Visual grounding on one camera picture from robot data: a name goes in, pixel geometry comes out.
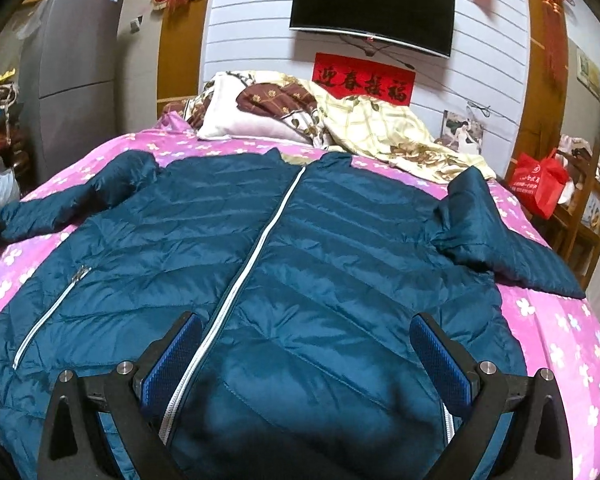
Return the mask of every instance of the zipper pull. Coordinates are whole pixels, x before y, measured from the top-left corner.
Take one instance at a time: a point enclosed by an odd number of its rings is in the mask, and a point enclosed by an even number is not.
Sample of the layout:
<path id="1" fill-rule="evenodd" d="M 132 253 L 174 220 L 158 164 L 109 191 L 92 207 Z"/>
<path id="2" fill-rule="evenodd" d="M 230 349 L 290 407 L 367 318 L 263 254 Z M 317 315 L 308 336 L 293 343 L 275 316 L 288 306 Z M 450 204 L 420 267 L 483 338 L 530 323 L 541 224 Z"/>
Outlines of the zipper pull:
<path id="1" fill-rule="evenodd" d="M 71 278 L 71 283 L 73 283 L 74 285 L 76 283 L 78 283 L 81 279 L 83 279 L 91 270 L 91 267 L 87 267 L 87 266 L 81 266 L 80 269 L 78 269 L 78 272 L 76 272 L 74 274 L 74 276 Z"/>

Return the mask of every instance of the blue puffer jacket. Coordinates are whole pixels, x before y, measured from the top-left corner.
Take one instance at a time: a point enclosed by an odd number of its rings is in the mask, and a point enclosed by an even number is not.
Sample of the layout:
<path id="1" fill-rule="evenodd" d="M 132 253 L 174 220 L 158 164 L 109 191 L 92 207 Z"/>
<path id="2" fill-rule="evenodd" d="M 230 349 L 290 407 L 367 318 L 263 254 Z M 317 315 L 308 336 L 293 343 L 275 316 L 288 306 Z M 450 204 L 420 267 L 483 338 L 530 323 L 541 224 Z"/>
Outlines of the blue puffer jacket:
<path id="1" fill-rule="evenodd" d="M 190 478 L 420 479 L 453 428 L 410 346 L 414 314 L 432 314 L 475 359 L 525 374 L 494 271 L 583 295 L 550 250 L 502 224 L 473 169 L 439 201 L 338 153 L 305 168 L 272 151 L 161 170 L 126 152 L 0 221 L 13 242 L 97 211 L 0 313 L 0 443 L 25 479 L 58 374 L 136 359 L 185 310 L 205 335 L 160 436 Z"/>

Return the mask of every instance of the television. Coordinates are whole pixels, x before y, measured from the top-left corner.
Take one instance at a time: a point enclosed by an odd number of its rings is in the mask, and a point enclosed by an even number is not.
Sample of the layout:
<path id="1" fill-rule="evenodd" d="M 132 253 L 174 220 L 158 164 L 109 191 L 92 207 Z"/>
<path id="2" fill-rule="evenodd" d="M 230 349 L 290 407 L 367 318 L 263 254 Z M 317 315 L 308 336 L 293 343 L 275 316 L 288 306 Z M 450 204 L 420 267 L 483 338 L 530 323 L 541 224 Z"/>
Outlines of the television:
<path id="1" fill-rule="evenodd" d="M 350 34 L 449 57 L 456 0 L 293 0 L 289 28 Z"/>

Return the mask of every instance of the pink floral bedsheet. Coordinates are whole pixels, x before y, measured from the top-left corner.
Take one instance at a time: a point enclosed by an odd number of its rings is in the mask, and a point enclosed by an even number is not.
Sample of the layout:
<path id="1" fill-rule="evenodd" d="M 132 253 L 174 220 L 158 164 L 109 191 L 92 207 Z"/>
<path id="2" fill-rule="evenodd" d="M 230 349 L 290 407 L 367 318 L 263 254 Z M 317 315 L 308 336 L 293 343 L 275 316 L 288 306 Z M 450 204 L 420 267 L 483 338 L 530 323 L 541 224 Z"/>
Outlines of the pink floral bedsheet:
<path id="1" fill-rule="evenodd" d="M 265 153 L 272 148 L 307 160 L 324 152 L 308 146 L 272 140 L 198 141 L 177 115 L 163 118 L 156 128 L 128 134 L 106 142 L 83 160 L 61 171 L 30 193 L 25 200 L 81 184 L 100 171 L 122 151 L 146 150 L 161 165 L 188 156 L 214 156 L 231 153 Z M 386 164 L 354 156 L 358 168 L 400 180 L 442 198 L 446 186 L 432 184 Z M 544 244 L 529 225 L 518 201 L 496 182 L 488 183 L 505 224 L 513 231 Z M 53 235 L 26 240 L 0 251 L 0 311 L 27 281 L 49 253 L 75 229 L 70 226 Z M 515 286 L 499 285 L 502 313 L 513 335 L 520 341 L 530 375 L 538 368 L 555 372 L 564 400 L 571 433 L 574 479 L 593 479 L 600 471 L 600 324 L 587 301 L 577 301 Z"/>

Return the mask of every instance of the brown wood panel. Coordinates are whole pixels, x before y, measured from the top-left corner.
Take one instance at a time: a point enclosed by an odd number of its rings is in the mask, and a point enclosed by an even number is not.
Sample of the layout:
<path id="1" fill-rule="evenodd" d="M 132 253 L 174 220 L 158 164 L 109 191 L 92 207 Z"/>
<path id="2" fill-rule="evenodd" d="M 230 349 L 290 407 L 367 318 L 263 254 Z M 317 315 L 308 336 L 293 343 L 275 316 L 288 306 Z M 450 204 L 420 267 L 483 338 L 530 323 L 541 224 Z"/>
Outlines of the brown wood panel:
<path id="1" fill-rule="evenodd" d="M 158 50 L 157 100 L 198 93 L 202 35 L 208 0 L 165 10 Z M 156 104 L 158 115 L 164 104 Z"/>
<path id="2" fill-rule="evenodd" d="M 517 160 L 520 153 L 528 153 L 534 158 L 542 158 L 558 146 L 564 117 L 564 103 L 567 95 L 567 81 L 554 80 L 544 60 L 544 3 L 542 0 L 528 0 L 531 42 L 529 49 L 529 74 L 526 83 L 525 105 L 520 119 L 520 130 L 516 138 L 512 158 Z M 564 48 L 568 53 L 566 22 L 562 14 Z M 513 172 L 514 164 L 509 165 L 507 178 Z"/>

